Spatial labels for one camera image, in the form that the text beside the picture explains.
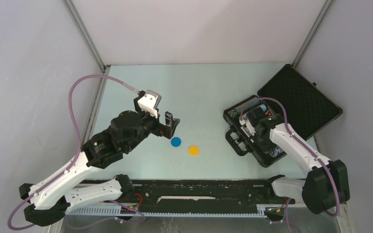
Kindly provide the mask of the black poker case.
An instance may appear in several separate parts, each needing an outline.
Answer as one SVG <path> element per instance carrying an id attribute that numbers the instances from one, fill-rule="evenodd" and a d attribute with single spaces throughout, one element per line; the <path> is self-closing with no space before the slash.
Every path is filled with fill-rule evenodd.
<path id="1" fill-rule="evenodd" d="M 262 167 L 269 167 L 282 159 L 286 153 L 271 157 L 272 148 L 258 148 L 249 142 L 241 129 L 239 117 L 230 117 L 228 111 L 244 103 L 259 101 L 265 112 L 272 115 L 287 114 L 288 123 L 304 140 L 309 140 L 329 123 L 342 115 L 342 109 L 321 92 L 315 83 L 310 82 L 290 64 L 284 65 L 255 95 L 240 101 L 223 112 L 223 118 L 230 126 L 225 138 L 239 156 L 251 153 Z"/>

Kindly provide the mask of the yellow disc chip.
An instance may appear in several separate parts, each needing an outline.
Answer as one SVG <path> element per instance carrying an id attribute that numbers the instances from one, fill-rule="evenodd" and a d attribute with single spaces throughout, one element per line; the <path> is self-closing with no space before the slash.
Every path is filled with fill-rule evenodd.
<path id="1" fill-rule="evenodd" d="M 199 147 L 197 146 L 190 146 L 188 148 L 188 153 L 191 155 L 191 156 L 197 156 L 199 153 L 200 153 L 200 149 Z"/>

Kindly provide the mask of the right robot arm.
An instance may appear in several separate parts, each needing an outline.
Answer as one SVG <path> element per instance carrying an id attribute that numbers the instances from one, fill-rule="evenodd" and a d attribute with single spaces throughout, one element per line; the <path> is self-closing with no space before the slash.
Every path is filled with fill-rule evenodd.
<path id="1" fill-rule="evenodd" d="M 275 144 L 289 156 L 305 175 L 304 179 L 282 176 L 263 189 L 267 202 L 282 197 L 302 201 L 314 214 L 339 213 L 339 206 L 350 199 L 347 167 L 341 160 L 332 161 L 313 149 L 288 123 L 286 115 L 261 116 L 254 110 L 239 117 L 240 124 L 259 143 Z"/>

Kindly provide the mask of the blue disc chip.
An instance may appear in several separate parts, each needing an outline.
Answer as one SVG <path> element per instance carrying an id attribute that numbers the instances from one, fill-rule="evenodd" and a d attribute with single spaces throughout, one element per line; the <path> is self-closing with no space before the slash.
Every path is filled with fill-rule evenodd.
<path id="1" fill-rule="evenodd" d="M 170 143 L 173 147 L 179 147 L 182 143 L 182 140 L 179 137 L 173 137 Z"/>

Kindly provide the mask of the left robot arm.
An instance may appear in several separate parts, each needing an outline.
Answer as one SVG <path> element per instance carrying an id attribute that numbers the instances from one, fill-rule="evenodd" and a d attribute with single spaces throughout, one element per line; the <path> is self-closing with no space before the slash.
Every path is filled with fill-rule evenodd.
<path id="1" fill-rule="evenodd" d="M 103 171 L 133 151 L 150 134 L 171 139 L 180 120 L 165 113 L 166 123 L 147 113 L 124 111 L 110 126 L 95 134 L 77 151 L 71 161 L 37 184 L 19 187 L 25 220 L 32 226 L 45 227 L 63 219 L 73 210 L 102 201 L 129 202 L 134 186 L 128 175 L 119 174 L 98 185 L 76 188 L 91 174 Z"/>

